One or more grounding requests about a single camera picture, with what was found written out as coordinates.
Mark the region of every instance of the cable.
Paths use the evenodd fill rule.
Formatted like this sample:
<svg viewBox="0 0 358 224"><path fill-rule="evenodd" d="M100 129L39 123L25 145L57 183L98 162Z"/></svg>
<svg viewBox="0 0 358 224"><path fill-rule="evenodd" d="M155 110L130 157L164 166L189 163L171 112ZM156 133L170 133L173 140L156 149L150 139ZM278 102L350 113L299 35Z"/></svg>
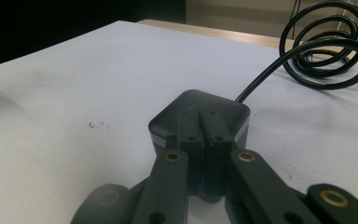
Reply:
<svg viewBox="0 0 358 224"><path fill-rule="evenodd" d="M294 16L289 23L286 25L282 32L279 52L281 57L272 63L266 70L264 70L251 84L237 97L236 102L242 103L251 92L257 88L269 75L271 75L276 69L283 65L286 72L300 84L315 89L315 90L337 90L347 88L351 85L358 83L358 74L348 80L338 82L338 83L325 83L330 77L341 75L348 71L358 62L358 25L355 21L349 17L345 16L329 16L317 20L310 25L308 25L304 30L302 30L294 42L293 48L285 52L284 46L287 39L287 36L296 22L302 19L304 16L308 15L314 10L324 8L324 7L340 7L346 9L358 20L358 7L352 3L348 2L336 2L336 1L324 1L307 7L300 11L296 16ZM311 37L309 40L304 41L302 44L302 38L305 34L310 31L312 28L317 25L330 22L330 21L341 21L347 24L350 27L350 32L346 33L343 31L327 31L317 34ZM335 52L332 50L326 49L317 49L320 47L342 47L344 48L340 52ZM347 56L355 51L356 54L348 59ZM324 54L331 56L328 59L313 62L309 60L309 56L312 57L314 54ZM292 60L292 63L297 71L301 72L300 75L295 71L292 66L288 63L289 60ZM343 65L336 69L322 69L322 66L327 66L332 63L343 62ZM305 77L316 78L320 82L314 82Z"/></svg>

